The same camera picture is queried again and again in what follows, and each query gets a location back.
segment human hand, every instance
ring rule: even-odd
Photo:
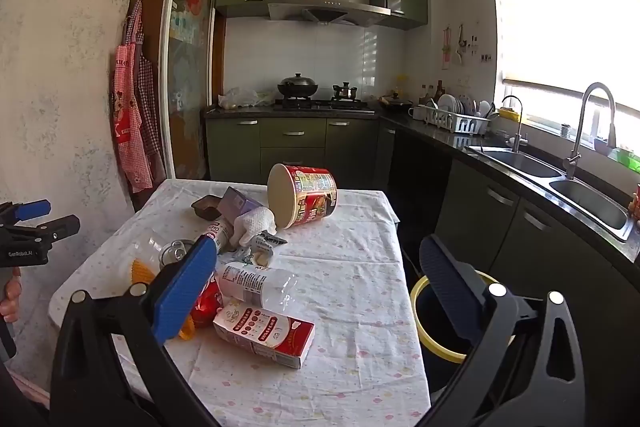
[[[20,268],[15,267],[14,276],[9,279],[2,292],[4,299],[0,302],[0,315],[4,317],[5,322],[18,320],[18,300],[22,293],[22,285],[18,277],[20,277]]]

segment window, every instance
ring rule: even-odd
[[[618,146],[640,153],[640,0],[496,0],[498,68],[534,124],[574,131],[582,93],[606,84],[616,100]],[[582,140],[609,134],[606,95],[588,103]]]

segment trash bin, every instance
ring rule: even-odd
[[[486,273],[478,270],[476,273],[486,284],[498,282]],[[422,357],[429,390],[434,393],[446,386],[471,351],[472,345],[456,334],[427,277],[418,280],[411,290],[411,306],[418,338],[423,346]]]

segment cabinet handle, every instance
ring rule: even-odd
[[[498,201],[498,203],[506,204],[507,206],[511,206],[513,204],[513,201],[503,198],[500,194],[491,190],[489,187],[486,188],[486,193],[494,198],[494,200]]]
[[[541,223],[539,220],[537,220],[535,217],[533,217],[531,214],[529,214],[528,212],[525,211],[524,213],[524,218],[529,221],[534,227],[536,227],[538,230],[542,230],[545,231],[546,229],[548,229],[549,227],[547,225],[545,225],[544,223]]]

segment yellow bin rim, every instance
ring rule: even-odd
[[[487,284],[498,282],[493,277],[491,277],[490,275],[487,275],[484,272],[476,270],[476,273]],[[449,360],[449,362],[454,362],[454,363],[462,363],[466,358],[466,355],[464,353],[457,353],[437,343],[435,340],[433,340],[430,337],[429,333],[427,333],[424,330],[424,328],[422,327],[422,324],[420,324],[420,319],[418,318],[418,312],[415,309],[415,302],[417,301],[418,295],[420,295],[420,292],[424,290],[428,285],[429,285],[429,279],[427,279],[427,277],[422,277],[422,279],[420,279],[417,283],[415,283],[414,288],[411,290],[411,296],[410,296],[411,308],[414,311],[415,325],[418,328],[418,338],[420,339],[420,343],[424,347],[429,349],[429,351],[431,351],[434,355],[437,355],[441,359]]]

